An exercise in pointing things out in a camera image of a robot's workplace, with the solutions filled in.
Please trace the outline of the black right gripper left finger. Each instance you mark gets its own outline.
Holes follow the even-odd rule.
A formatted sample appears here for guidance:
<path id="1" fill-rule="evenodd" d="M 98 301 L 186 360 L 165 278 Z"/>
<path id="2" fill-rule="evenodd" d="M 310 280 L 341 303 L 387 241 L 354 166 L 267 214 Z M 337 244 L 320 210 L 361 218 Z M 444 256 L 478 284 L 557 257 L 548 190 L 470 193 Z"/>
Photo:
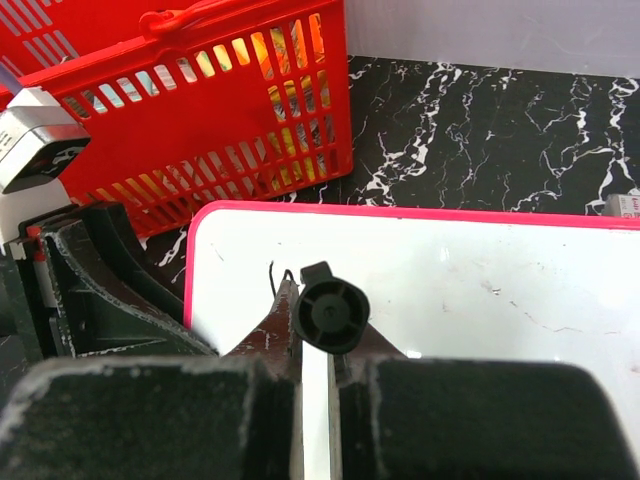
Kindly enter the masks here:
<path id="1" fill-rule="evenodd" d="M 53 359 L 1 415 L 5 479 L 300 479 L 298 288 L 227 355 Z"/>

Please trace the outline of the black whiteboard marker pen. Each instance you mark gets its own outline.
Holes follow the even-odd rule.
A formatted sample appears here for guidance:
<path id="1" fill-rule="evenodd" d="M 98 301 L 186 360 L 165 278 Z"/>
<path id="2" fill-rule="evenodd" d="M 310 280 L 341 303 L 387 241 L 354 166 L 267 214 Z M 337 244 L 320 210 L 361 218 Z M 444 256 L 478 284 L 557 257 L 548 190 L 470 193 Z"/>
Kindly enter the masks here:
<path id="1" fill-rule="evenodd" d="M 354 350 L 368 325 L 370 304 L 365 293 L 333 275 L 327 262 L 304 267 L 304 284 L 292 312 L 296 334 L 332 355 Z"/>

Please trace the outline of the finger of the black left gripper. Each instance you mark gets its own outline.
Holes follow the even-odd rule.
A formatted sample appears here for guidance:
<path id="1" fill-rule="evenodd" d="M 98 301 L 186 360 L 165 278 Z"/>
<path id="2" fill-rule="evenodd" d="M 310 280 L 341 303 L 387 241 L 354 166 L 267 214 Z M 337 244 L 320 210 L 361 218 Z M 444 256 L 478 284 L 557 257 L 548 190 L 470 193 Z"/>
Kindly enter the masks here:
<path id="1" fill-rule="evenodd" d="M 213 355 L 183 324 L 184 303 L 147 258 L 123 205 L 99 202 L 42 223 L 62 356 Z"/>

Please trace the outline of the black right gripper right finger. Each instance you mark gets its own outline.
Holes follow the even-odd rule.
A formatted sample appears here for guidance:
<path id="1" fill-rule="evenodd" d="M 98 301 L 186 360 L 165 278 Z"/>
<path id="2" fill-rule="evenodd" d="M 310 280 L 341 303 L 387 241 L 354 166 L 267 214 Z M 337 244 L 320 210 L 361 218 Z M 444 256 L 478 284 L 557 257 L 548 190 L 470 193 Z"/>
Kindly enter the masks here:
<path id="1" fill-rule="evenodd" d="M 331 360 L 334 479 L 635 479 L 604 390 L 560 363 L 412 359 L 374 328 Z"/>

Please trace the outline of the pink framed whiteboard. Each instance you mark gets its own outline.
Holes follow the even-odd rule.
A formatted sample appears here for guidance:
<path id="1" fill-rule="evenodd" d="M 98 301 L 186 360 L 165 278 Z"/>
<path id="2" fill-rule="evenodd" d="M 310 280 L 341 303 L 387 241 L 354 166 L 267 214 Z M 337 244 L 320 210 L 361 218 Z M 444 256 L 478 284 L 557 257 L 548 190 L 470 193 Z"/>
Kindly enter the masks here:
<path id="1" fill-rule="evenodd" d="M 193 220 L 185 324 L 227 355 L 283 279 L 327 262 L 366 327 L 412 359 L 574 365 L 609 398 L 639 467 L 639 223 L 634 219 L 219 201 Z M 302 340 L 304 475 L 330 475 L 332 355 Z"/>

